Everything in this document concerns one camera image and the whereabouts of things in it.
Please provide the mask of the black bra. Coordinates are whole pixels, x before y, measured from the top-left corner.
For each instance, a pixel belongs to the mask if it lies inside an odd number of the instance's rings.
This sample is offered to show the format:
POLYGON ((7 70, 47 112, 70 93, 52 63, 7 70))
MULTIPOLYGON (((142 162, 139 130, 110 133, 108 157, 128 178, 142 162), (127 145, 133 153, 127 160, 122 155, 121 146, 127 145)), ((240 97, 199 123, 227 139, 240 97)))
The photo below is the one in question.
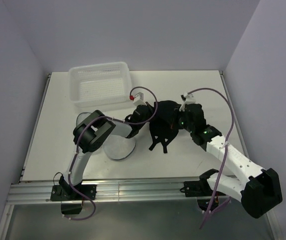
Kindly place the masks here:
POLYGON ((157 144, 163 147, 163 153, 168 153, 167 146, 176 138, 180 127, 178 124, 178 112, 181 104, 172 100, 158 101, 156 115, 149 123, 149 131, 152 138, 152 151, 157 144))

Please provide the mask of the white mesh laundry bag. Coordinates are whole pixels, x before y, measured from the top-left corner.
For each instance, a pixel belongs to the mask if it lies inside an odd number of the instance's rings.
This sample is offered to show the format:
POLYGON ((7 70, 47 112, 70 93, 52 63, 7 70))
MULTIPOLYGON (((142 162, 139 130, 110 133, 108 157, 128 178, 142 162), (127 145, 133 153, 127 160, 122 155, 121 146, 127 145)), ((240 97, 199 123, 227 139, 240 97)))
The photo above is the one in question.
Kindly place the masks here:
POLYGON ((134 138, 127 138, 131 130, 127 124, 104 118, 99 110, 82 112, 77 116, 73 141, 84 154, 103 148, 108 158, 120 161, 136 146, 134 138))

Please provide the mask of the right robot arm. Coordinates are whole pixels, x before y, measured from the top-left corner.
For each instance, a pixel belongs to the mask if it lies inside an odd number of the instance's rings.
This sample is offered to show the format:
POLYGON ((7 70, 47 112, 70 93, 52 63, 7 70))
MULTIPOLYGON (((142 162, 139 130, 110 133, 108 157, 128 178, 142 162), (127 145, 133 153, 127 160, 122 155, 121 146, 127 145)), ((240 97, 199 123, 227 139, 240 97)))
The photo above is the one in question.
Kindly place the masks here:
POLYGON ((174 111, 173 126, 185 129, 193 142, 221 161, 235 178, 227 177, 216 169, 199 176, 198 181, 186 181, 181 192, 186 197, 210 196, 214 191, 238 200, 245 211, 258 219, 282 202, 278 173, 255 164, 233 145, 215 127, 206 123, 200 104, 185 105, 174 111))

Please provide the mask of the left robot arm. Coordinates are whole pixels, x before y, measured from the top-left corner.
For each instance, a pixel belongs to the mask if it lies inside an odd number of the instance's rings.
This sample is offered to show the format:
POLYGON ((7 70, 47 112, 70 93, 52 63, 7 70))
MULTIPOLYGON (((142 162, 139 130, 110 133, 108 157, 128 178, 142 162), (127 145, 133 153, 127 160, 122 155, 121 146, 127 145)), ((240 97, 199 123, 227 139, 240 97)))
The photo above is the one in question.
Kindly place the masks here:
POLYGON ((118 144, 122 140, 132 139, 145 123, 154 119, 157 108, 148 103, 140 104, 124 120, 111 118, 96 110, 78 123, 73 130, 76 151, 67 171, 59 179, 62 196, 68 200, 83 197, 83 174, 91 155, 107 140, 118 144))

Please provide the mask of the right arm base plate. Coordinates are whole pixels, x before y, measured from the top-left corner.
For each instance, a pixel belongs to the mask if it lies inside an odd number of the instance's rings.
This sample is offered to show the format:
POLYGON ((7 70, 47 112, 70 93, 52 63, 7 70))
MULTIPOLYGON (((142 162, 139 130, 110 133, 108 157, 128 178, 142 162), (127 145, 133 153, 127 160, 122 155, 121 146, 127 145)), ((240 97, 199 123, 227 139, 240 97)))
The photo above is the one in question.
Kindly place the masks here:
POLYGON ((183 187, 180 189, 186 197, 211 197, 213 190, 210 188, 207 181, 185 181, 183 187))

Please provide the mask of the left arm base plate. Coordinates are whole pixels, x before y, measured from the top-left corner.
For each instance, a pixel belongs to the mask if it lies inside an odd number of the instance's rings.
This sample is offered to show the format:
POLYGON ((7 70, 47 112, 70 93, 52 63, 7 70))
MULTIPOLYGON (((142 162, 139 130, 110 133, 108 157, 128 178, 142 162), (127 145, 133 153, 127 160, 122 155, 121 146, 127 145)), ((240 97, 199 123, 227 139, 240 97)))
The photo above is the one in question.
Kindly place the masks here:
MULTIPOLYGON (((61 202, 85 200, 83 196, 75 192, 69 185, 67 187, 69 190, 66 192, 60 185, 53 186, 50 201, 61 202)), ((97 186, 95 184, 79 184, 75 186, 75 188, 91 200, 94 200, 96 197, 97 186)))

